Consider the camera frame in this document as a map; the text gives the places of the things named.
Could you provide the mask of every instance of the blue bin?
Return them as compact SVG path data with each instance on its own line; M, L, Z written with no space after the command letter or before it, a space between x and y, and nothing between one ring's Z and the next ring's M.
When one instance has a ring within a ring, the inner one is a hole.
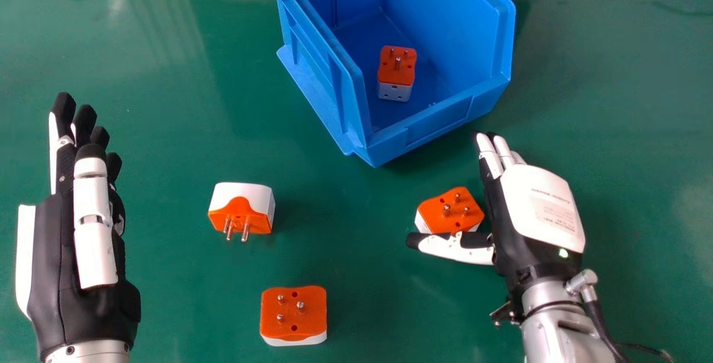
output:
M377 167L492 110L510 81L510 0L277 0L277 55L345 155ZM408 102L377 97L379 51L415 48Z

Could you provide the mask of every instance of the storage bin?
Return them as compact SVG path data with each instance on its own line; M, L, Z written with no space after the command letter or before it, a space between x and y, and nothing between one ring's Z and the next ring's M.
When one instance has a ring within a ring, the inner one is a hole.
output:
M489 112L510 81L510 0L277 0L277 55L345 155L377 167ZM415 48L408 102L377 97L379 51Z

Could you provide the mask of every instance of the metal prong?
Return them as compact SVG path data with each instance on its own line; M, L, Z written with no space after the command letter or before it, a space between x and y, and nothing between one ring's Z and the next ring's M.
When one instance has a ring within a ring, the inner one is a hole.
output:
M232 239L232 220L230 217L225 218L225 226L223 227L223 233L225 234L225 240L230 241Z
M240 237L240 242L247 242L247 236L250 234L250 225L248 223L245 223L242 227L242 236Z

